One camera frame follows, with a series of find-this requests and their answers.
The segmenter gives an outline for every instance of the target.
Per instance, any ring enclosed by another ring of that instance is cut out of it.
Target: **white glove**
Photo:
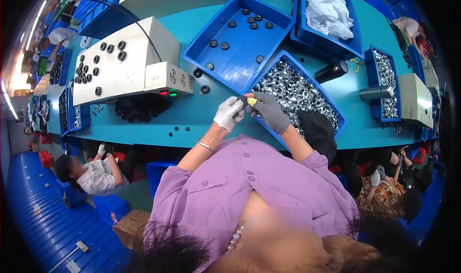
[[[106,150],[104,149],[104,144],[101,144],[99,145],[99,149],[98,149],[98,155],[99,156],[104,156],[104,154],[106,154]]]
[[[218,107],[218,111],[213,120],[230,133],[237,122],[242,121],[244,114],[243,102],[241,100],[237,101],[237,97],[229,97]]]

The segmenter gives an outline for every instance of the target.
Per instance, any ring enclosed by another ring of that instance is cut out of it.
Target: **silver bracelet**
[[[201,138],[199,138],[199,144],[202,145],[203,147],[205,147],[206,149],[210,150],[210,151],[213,151],[214,149],[211,148],[210,146],[206,145],[205,143],[203,143],[201,141]]]

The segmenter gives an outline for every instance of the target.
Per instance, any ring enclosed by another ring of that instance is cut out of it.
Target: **pearl necklace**
[[[237,244],[237,240],[239,240],[240,238],[240,235],[242,234],[242,230],[243,230],[243,226],[245,225],[245,223],[240,226],[239,229],[237,229],[235,231],[235,233],[232,235],[232,239],[230,240],[229,242],[229,245],[227,245],[227,251],[225,254],[231,252],[233,249],[235,249],[235,244]]]

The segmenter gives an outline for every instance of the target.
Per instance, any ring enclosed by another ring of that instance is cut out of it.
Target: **purple blouse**
[[[162,175],[149,221],[177,224],[210,241],[210,264],[226,251],[249,194],[270,207],[292,208],[320,236],[347,231],[358,209],[317,151],[302,162],[246,135],[230,138],[194,172],[170,166]]]

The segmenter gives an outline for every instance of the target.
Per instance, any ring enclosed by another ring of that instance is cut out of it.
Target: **white shirt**
[[[59,27],[51,31],[47,37],[50,40],[50,43],[55,45],[64,40],[62,46],[67,47],[69,42],[71,42],[75,36],[77,36],[77,32],[75,30]]]
[[[400,17],[399,19],[392,20],[401,31],[406,30],[411,38],[419,36],[419,23],[410,17]]]
[[[115,177],[113,176],[109,160],[95,160],[84,164],[88,168],[80,178],[77,184],[89,195],[107,196],[120,192],[130,184],[127,178],[123,176],[124,183],[115,186]]]

